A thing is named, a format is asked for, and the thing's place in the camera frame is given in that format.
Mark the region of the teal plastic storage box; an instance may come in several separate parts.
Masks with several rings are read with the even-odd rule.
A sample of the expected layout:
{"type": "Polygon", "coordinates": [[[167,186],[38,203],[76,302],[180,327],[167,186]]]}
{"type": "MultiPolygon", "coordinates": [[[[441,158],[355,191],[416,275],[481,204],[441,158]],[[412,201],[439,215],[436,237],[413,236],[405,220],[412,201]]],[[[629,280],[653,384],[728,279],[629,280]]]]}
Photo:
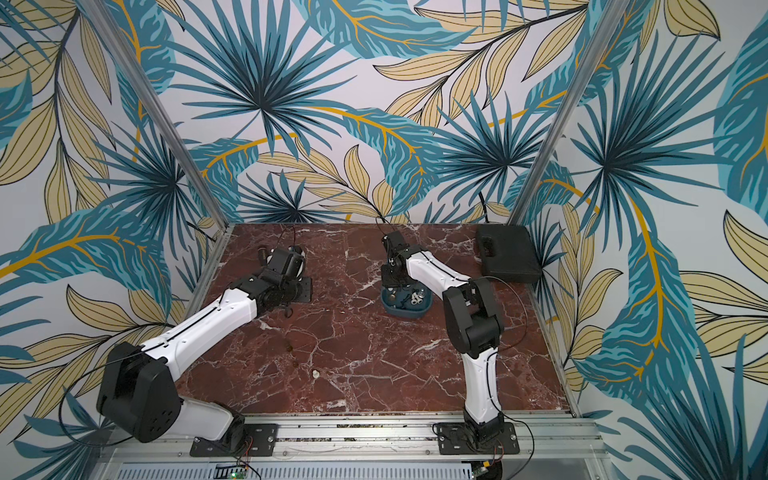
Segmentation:
{"type": "Polygon", "coordinates": [[[415,283],[405,287],[383,287],[380,299],[389,315],[419,319],[430,310],[433,294],[423,284],[415,283]]]}

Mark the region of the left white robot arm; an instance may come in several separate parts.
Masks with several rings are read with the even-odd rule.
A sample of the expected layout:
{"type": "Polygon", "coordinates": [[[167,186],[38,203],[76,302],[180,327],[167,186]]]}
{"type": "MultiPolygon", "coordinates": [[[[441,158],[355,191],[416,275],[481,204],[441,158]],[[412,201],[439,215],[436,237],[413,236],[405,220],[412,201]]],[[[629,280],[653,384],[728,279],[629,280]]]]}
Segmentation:
{"type": "Polygon", "coordinates": [[[199,312],[139,345],[122,342],[105,363],[97,411],[142,443],[167,435],[206,440],[234,454],[247,445],[242,414],[181,396],[176,381],[238,328],[278,308],[311,299],[298,246],[276,248],[257,273],[231,284],[199,312]]]}

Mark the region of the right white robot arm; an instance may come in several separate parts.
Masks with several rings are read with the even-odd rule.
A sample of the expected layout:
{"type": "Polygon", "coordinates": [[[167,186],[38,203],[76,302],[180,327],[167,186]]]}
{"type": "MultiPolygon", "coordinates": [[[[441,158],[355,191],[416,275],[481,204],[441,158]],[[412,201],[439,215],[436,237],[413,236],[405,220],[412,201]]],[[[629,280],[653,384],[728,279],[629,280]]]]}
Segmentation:
{"type": "Polygon", "coordinates": [[[381,268],[384,288],[423,286],[442,301],[447,336],[464,368],[465,424],[478,439],[499,434],[504,416],[495,362],[504,326],[493,286],[451,269],[430,251],[407,243],[399,232],[385,234],[382,244],[387,255],[381,268]]]}

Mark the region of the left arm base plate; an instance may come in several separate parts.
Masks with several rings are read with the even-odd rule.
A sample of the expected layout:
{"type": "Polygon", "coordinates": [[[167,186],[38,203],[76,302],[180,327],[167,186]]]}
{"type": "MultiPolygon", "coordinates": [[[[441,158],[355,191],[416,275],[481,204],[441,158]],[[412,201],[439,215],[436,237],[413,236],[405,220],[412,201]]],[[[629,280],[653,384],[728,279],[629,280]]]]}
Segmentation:
{"type": "Polygon", "coordinates": [[[279,426],[273,423],[246,423],[231,427],[221,440],[195,437],[190,449],[193,458],[271,457],[279,426]]]}

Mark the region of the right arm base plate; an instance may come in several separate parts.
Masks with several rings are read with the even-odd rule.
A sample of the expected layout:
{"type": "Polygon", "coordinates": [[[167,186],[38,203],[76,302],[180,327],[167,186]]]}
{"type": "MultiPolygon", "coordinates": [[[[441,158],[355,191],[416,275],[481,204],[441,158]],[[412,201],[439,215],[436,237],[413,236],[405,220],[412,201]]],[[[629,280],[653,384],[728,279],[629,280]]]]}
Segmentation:
{"type": "Polygon", "coordinates": [[[463,422],[442,422],[431,426],[441,455],[506,456],[520,453],[514,425],[505,422],[499,433],[479,440],[463,422]]]}

